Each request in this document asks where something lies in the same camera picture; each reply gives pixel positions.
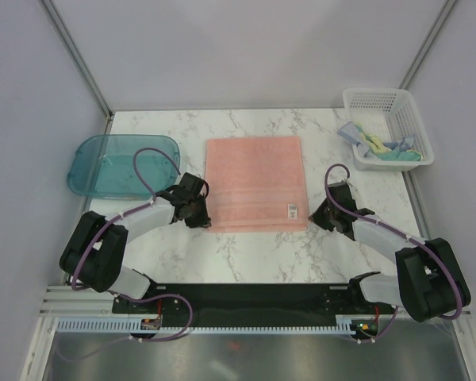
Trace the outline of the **pink towel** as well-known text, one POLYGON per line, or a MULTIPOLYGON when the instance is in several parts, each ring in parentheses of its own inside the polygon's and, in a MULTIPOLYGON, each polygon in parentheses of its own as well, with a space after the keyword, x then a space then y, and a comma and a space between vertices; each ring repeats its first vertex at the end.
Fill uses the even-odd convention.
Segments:
POLYGON ((309 204, 300 137, 234 137, 206 142, 211 233, 307 229, 309 204))

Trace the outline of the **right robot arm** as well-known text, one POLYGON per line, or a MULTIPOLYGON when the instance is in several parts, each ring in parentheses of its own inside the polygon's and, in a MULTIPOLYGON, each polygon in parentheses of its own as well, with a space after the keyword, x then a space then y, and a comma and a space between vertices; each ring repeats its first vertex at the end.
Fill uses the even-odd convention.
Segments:
POLYGON ((347 304, 356 313, 375 303, 399 306, 418 322, 470 305, 471 294, 449 242, 393 232, 367 208, 359 209, 345 182, 325 188, 326 199, 309 220, 364 244, 394 263, 395 275, 372 271, 349 280, 347 304))

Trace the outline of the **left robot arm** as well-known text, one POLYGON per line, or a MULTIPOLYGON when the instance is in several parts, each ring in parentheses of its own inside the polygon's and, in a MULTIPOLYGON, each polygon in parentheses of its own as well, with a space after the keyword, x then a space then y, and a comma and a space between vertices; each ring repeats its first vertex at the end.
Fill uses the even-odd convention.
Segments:
POLYGON ((113 292, 141 313, 154 310, 158 295, 150 288, 152 281, 123 264, 126 248, 144 234, 179 221, 190 229, 209 228, 208 195, 209 184, 186 173, 179 183, 113 217, 86 212, 59 260, 61 270, 71 277, 72 290, 113 292))

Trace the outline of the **blue yellow green towels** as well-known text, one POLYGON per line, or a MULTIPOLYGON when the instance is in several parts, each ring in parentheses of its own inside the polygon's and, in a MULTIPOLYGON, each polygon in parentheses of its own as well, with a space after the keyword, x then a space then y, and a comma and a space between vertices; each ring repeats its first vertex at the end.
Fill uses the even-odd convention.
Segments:
POLYGON ((380 137, 366 133, 360 124, 348 122, 337 131, 351 145, 356 147, 359 157, 382 161, 420 162, 423 155, 414 149, 415 137, 383 141, 380 137))

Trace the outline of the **teal plastic tray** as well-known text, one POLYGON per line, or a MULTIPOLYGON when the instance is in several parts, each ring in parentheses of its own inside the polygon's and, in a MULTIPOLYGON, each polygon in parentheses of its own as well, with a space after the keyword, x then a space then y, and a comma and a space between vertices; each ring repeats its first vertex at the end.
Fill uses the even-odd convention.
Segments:
POLYGON ((142 200, 174 185, 179 167, 179 146, 170 137, 97 135, 76 149, 67 185, 90 198, 142 200))

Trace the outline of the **white perforated plastic basket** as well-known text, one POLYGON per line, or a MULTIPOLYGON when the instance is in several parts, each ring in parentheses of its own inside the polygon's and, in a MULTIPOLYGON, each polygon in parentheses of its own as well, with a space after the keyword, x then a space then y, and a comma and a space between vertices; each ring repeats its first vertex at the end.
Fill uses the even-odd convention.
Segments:
POLYGON ((394 145, 399 153, 402 146, 407 152, 420 154, 419 160, 395 158, 381 160, 365 155, 353 144, 355 167, 360 171, 410 171, 428 166, 435 157, 424 123, 413 96, 407 90, 395 88, 347 88, 343 92, 344 108, 348 120, 359 125, 365 134, 379 142, 394 145))

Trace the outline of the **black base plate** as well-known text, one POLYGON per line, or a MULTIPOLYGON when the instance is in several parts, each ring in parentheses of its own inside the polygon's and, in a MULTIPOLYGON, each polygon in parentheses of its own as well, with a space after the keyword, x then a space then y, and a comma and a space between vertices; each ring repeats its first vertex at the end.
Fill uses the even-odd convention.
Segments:
POLYGON ((191 304, 191 325, 308 325, 338 315, 387 315, 392 306, 354 299, 346 283, 156 283, 148 298, 178 294, 191 304))

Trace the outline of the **aluminium rail bar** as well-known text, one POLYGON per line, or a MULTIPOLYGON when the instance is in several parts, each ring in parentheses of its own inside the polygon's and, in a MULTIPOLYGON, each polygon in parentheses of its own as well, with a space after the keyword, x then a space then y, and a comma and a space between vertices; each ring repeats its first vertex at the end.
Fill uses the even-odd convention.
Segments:
POLYGON ((40 307, 41 317, 105 317, 112 313, 113 296, 91 289, 73 291, 69 286, 48 286, 40 307))

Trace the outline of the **right aluminium frame post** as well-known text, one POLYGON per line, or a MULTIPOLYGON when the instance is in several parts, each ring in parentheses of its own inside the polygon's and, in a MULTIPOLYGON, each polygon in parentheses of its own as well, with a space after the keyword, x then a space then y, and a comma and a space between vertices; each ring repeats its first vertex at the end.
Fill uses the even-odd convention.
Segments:
POLYGON ((438 37, 443 31, 443 28, 449 21, 451 15, 455 10, 455 7, 459 3, 459 0, 445 0, 443 2, 443 6, 438 12, 434 22, 432 23, 415 56, 413 57, 413 60, 409 65, 407 72, 402 78, 398 86, 399 89, 408 90, 411 87, 418 72, 422 68, 425 60, 427 59, 430 51, 435 46, 438 37))

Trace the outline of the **aluminium frame post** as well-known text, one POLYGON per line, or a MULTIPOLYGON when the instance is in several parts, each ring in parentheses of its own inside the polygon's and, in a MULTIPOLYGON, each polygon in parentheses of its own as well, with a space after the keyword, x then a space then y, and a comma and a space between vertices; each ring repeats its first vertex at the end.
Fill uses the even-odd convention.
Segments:
POLYGON ((83 82, 90 91, 93 99, 96 101, 99 109, 105 116, 106 120, 110 121, 113 118, 113 111, 110 109, 108 102, 105 100, 96 80, 91 74, 83 55, 79 51, 79 48, 58 11, 55 2, 52 0, 40 0, 39 3, 48 19, 53 24, 57 35, 61 39, 63 46, 66 48, 68 55, 71 57, 71 60, 76 67, 76 70, 83 79, 83 82))
POLYGON ((422 68, 425 60, 427 59, 430 51, 435 46, 438 37, 443 31, 443 28, 449 21, 451 15, 455 10, 455 7, 459 3, 459 0, 445 0, 443 2, 443 6, 438 12, 434 22, 432 23, 415 56, 413 57, 413 60, 409 65, 407 72, 402 78, 398 86, 399 89, 408 90, 411 87, 418 72, 422 68))

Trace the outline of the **left aluminium frame post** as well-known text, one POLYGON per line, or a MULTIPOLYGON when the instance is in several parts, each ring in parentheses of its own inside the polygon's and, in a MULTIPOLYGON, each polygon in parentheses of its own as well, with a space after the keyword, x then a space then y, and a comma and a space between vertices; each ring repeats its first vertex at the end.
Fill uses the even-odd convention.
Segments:
POLYGON ((61 39, 63 46, 66 48, 68 55, 71 57, 71 60, 76 67, 76 70, 83 79, 83 82, 90 91, 93 99, 96 101, 99 109, 105 116, 106 120, 110 121, 113 118, 113 111, 110 109, 108 102, 105 100, 96 80, 91 74, 83 55, 79 51, 79 48, 58 11, 55 2, 52 0, 40 0, 39 3, 48 19, 53 24, 57 35, 61 39))

